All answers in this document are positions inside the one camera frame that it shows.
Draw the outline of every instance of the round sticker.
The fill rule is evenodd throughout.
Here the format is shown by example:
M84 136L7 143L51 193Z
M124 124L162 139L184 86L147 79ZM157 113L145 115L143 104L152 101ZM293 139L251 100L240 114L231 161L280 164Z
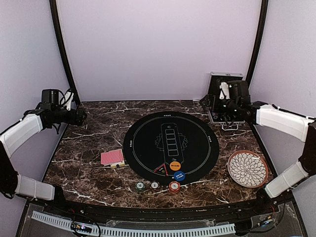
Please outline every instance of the round sticker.
M136 184L136 187L142 189L145 185L142 182Z
M182 181L186 178L186 175L182 171L177 171L173 175L176 181Z
M152 182L151 186L152 186L153 189L157 189L159 187L159 183Z
M176 190L179 188L179 185L177 183L171 184L172 189Z
M177 161L173 161L170 163L170 169L173 171L177 171L181 168L181 164Z

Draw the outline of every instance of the blue sticker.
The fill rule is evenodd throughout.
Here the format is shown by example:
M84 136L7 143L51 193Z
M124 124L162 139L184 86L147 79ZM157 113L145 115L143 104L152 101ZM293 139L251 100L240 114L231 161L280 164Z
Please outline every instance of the blue sticker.
M186 178L186 175L182 171L177 171L173 175L176 181L182 181Z

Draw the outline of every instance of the white cable tray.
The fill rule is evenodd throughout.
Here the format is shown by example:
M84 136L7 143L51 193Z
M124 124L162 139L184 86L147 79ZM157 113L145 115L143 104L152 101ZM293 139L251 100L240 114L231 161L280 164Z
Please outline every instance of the white cable tray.
M32 219L66 231L72 231L70 228L72 221L70 219L51 216L37 211L33 211ZM90 225L85 223L82 224L84 224L87 227L90 227L92 229L92 232L87 233L84 231L77 231L78 233L86 234L89 236L99 235L99 230L96 225ZM104 226L100 226L100 229L102 237L213 237L235 233L234 224L184 230L132 230L109 228Z

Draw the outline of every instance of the white patterned plate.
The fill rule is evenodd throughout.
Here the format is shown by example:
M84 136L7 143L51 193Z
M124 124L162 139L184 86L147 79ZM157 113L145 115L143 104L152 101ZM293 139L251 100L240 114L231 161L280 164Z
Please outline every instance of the white patterned plate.
M238 151L231 155L227 163L228 172L240 185L257 188L268 178L266 162L251 151Z

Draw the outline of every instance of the robotic arm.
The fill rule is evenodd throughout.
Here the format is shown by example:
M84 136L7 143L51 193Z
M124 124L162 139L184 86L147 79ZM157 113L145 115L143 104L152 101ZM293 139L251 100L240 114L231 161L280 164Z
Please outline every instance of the robotic arm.
M247 82L242 80L219 81L214 94L208 94L201 105L211 112L243 119L252 124L267 126L292 135L305 143L304 151L298 161L257 193L262 198L275 198L293 188L306 178L316 174L316 120L275 105L257 101L250 102Z
M46 128L55 127L58 133L62 122L82 125L87 115L82 110L71 109L74 93L68 90L60 101L59 93L55 89L43 90L37 108L26 111L22 119L0 134L0 192L5 197L13 198L14 194L18 194L54 200L54 186L21 176L14 170L10 158L27 140Z

